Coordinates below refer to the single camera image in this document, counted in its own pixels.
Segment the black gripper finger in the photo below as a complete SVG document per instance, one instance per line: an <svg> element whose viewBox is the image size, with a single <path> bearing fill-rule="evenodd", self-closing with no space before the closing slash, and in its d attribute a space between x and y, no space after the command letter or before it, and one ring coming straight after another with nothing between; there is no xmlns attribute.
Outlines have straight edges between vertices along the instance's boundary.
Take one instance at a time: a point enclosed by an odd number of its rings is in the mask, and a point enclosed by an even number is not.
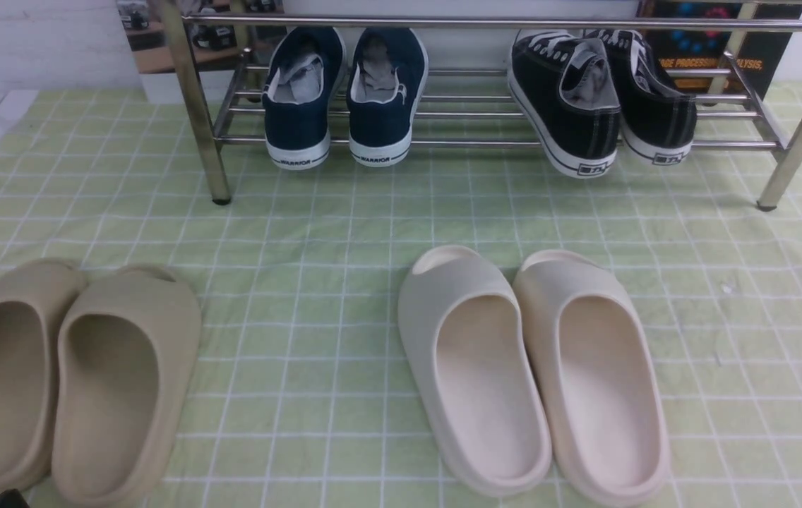
<svg viewBox="0 0 802 508"><path fill-rule="evenodd" d="M19 490L8 489L0 494L0 508L28 508L28 502Z"/></svg>

